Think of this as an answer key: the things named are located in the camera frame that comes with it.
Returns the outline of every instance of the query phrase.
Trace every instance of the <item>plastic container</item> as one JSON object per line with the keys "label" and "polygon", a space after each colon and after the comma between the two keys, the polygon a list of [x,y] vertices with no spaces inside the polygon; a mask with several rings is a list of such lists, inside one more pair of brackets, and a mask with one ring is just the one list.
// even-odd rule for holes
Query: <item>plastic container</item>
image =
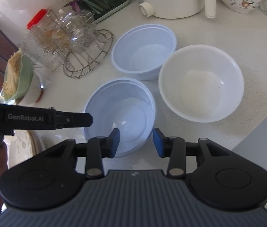
{"label": "plastic container", "polygon": [[222,120],[239,106],[244,94],[243,74],[224,51],[208,45],[190,45],[164,63],[159,90],[166,105],[194,122]]}
{"label": "plastic container", "polygon": [[86,140],[109,136],[120,130],[120,144],[115,157],[126,156],[142,147],[150,137],[156,117],[156,104],[150,90],[131,78],[113,79],[101,85],[87,101],[84,112],[93,117],[84,128]]}
{"label": "plastic container", "polygon": [[154,80],[175,48],[176,37],[171,29],[159,24],[141,25],[119,38],[111,52],[111,61],[131,77]]}
{"label": "plastic container", "polygon": [[[20,64],[21,64],[21,70],[19,73],[19,82],[16,93],[11,98],[6,98],[3,93],[5,101],[21,98],[25,96],[27,90],[29,89],[29,86],[31,84],[34,75],[34,64],[30,60],[30,58],[28,58],[26,55],[21,56]],[[7,67],[5,69],[4,81],[6,81],[6,79],[7,79]]]}

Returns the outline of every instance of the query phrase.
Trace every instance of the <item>gray ribbed surface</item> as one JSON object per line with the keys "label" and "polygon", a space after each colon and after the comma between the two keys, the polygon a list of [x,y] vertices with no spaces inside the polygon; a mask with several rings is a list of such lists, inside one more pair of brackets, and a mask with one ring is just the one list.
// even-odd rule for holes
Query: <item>gray ribbed surface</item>
{"label": "gray ribbed surface", "polygon": [[266,227],[267,211],[244,213],[212,209],[195,199],[186,184],[162,171],[110,171],[88,181],[67,204],[43,212],[7,209],[0,227]]}

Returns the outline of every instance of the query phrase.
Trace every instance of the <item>green bowl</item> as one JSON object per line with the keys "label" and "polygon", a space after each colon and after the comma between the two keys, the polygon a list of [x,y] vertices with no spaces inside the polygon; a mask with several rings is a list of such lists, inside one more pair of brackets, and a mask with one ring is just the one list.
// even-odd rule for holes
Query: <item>green bowl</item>
{"label": "green bowl", "polygon": [[[30,58],[28,58],[26,55],[22,55],[20,58],[20,73],[19,73],[19,82],[16,93],[10,97],[6,98],[5,94],[3,92],[3,96],[5,101],[15,100],[20,97],[25,96],[27,93],[27,90],[29,89],[29,86],[31,84],[33,75],[34,75],[34,64],[31,61]],[[4,81],[7,79],[7,67],[5,69],[4,74]]]}

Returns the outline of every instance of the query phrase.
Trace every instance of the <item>shredded food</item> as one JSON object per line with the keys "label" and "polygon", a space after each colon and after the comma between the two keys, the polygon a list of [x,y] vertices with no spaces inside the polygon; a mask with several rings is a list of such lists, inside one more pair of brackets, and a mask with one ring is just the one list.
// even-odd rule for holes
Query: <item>shredded food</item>
{"label": "shredded food", "polygon": [[3,83],[3,91],[6,99],[16,94],[19,82],[21,55],[22,52],[21,49],[19,49],[7,62],[7,78]]}

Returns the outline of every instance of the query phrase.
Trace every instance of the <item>dish drying rack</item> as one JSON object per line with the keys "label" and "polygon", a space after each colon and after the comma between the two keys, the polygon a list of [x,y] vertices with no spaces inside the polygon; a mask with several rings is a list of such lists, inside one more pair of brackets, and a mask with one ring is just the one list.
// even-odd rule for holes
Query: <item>dish drying rack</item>
{"label": "dish drying rack", "polygon": [[[84,16],[85,23],[93,20],[94,12],[90,12]],[[55,13],[50,10],[48,12],[48,17],[53,20],[58,26],[61,22]],[[71,39],[71,35],[67,29],[63,26],[60,27],[65,34]],[[100,42],[97,38],[92,40],[92,43],[95,44],[95,47],[90,51],[88,49],[82,50],[81,54],[74,52],[69,44],[64,44],[62,47],[52,41],[44,50],[46,54],[58,54],[63,59],[63,72],[66,76],[70,78],[78,78],[91,72],[95,69],[102,60],[108,54],[112,42],[113,34],[109,30],[101,29],[97,30],[99,34],[105,39],[104,42]]]}

